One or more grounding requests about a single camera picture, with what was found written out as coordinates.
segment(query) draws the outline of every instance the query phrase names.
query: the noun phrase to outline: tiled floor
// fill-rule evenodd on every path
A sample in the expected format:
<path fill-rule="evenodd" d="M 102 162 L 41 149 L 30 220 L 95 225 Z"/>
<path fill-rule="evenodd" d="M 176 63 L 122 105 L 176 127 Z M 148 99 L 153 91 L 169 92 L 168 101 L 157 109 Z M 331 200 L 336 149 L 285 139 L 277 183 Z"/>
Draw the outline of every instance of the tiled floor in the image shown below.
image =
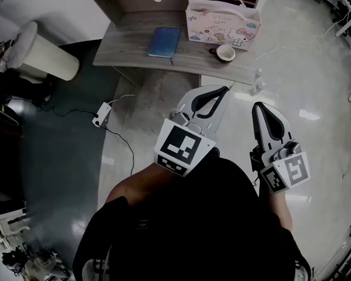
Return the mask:
<path fill-rule="evenodd" d="M 351 90 L 351 50 L 343 38 L 334 36 L 337 28 L 314 38 L 323 34 L 332 21 L 327 6 L 313 0 L 267 0 L 261 16 L 263 26 L 250 52 L 237 53 L 237 57 L 261 67 L 267 86 L 254 97 L 248 85 L 233 86 L 218 130 L 218 146 L 222 157 L 237 163 L 254 180 L 256 174 L 249 159 L 256 145 L 253 103 L 269 103 L 288 118 L 293 134 L 307 151 L 312 175 L 311 181 L 287 192 L 293 234 L 319 280 L 330 272 L 350 243 L 351 115 L 347 92 Z M 311 44 L 299 45 L 292 52 L 278 49 L 254 61 L 278 45 L 294 47 L 299 41 L 310 40 Z M 109 128 L 124 136 L 133 148 L 134 172 L 153 161 L 163 119 L 197 82 L 198 77 L 193 75 L 151 71 L 143 87 L 137 89 L 137 97 L 123 98 L 113 106 Z M 134 91 L 132 87 L 122 89 L 123 84 L 123 92 Z M 126 144 L 107 134 L 99 206 L 110 189 L 129 175 L 131 165 Z M 344 241 L 347 247 L 341 250 Z"/>

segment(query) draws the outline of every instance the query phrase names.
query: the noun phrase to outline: mug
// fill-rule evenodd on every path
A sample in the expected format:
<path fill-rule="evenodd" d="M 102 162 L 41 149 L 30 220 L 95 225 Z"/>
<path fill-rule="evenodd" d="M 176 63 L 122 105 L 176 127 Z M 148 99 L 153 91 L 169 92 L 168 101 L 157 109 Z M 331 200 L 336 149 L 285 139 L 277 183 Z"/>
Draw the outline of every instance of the mug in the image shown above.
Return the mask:
<path fill-rule="evenodd" d="M 223 44 L 217 49 L 210 49 L 209 52 L 217 56 L 217 59 L 222 63 L 230 63 L 235 57 L 235 50 L 228 44 Z"/>

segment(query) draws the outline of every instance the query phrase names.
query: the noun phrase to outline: blue notebook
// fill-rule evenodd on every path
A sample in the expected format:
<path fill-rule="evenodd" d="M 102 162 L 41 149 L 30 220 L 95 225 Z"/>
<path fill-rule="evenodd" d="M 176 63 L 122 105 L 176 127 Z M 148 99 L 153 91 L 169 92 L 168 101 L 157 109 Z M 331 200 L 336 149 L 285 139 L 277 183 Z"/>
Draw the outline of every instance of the blue notebook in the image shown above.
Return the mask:
<path fill-rule="evenodd" d="M 181 30 L 179 28 L 156 28 L 147 55 L 172 58 L 174 52 L 176 52 L 180 34 Z"/>

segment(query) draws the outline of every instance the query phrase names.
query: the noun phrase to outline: black cable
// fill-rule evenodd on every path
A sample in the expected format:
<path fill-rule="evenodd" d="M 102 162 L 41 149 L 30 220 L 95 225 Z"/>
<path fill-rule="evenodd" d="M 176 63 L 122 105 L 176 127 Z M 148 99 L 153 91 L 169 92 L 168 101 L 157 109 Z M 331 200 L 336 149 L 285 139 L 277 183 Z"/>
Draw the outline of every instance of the black cable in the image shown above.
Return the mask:
<path fill-rule="evenodd" d="M 65 114 L 58 114 L 58 113 L 54 110 L 54 107 L 53 107 L 53 106 L 50 107 L 49 109 L 44 109 L 44 108 L 41 107 L 41 106 L 40 106 L 39 108 L 40 108 L 42 111 L 45 111 L 45 112 L 52 110 L 53 113 L 54 113 L 55 115 L 61 116 L 61 117 L 67 116 L 68 114 L 70 114 L 70 113 L 72 113 L 72 112 L 74 112 L 74 111 L 86 112 L 86 113 L 88 113 L 88 114 L 92 114 L 95 118 L 98 118 L 98 117 L 99 117 L 96 113 L 94 113 L 94 112 L 92 112 L 92 111 L 82 110 L 82 109 L 78 109 L 78 108 L 74 108 L 74 109 L 72 109 L 72 110 L 69 110 L 69 111 L 66 112 Z"/>
<path fill-rule="evenodd" d="M 103 129 L 105 129 L 105 130 L 107 130 L 107 131 L 109 131 L 109 132 L 112 133 L 112 134 L 118 135 L 118 136 L 128 145 L 128 147 L 129 147 L 129 149 L 130 149 L 130 151 L 131 151 L 131 153 L 132 153 L 132 155 L 133 155 L 133 166 L 132 166 L 131 171 L 130 171 L 130 176 L 131 176 L 131 175 L 133 174 L 133 169 L 134 169 L 134 164 L 135 164 L 135 158 L 134 158 L 134 152 L 133 152 L 132 148 L 130 147 L 129 143 L 128 143 L 122 136 L 120 136 L 120 134 L 118 134 L 118 133 L 116 133 L 116 132 L 113 132 L 113 131 L 110 131 L 110 130 L 109 130 L 108 128 L 106 128 L 106 127 L 103 127 L 103 126 L 99 126 L 99 127 L 100 127 L 100 128 L 103 128 Z"/>

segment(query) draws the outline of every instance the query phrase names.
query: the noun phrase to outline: grey wood desktop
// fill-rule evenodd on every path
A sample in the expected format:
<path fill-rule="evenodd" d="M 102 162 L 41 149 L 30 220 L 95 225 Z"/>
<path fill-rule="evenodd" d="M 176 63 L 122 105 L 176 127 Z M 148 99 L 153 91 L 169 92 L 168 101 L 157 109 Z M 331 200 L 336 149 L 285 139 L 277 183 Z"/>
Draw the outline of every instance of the grey wood desktop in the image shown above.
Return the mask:
<path fill-rule="evenodd" d="M 180 41 L 172 59 L 147 55 L 156 27 L 181 29 Z M 95 66 L 112 66 L 131 81 L 130 68 L 153 68 L 224 78 L 245 84 L 254 83 L 255 67 L 240 63 L 237 57 L 221 63 L 209 53 L 215 44 L 191 42 L 187 36 L 184 11 L 128 12 L 118 24 L 111 23 L 95 56 Z"/>

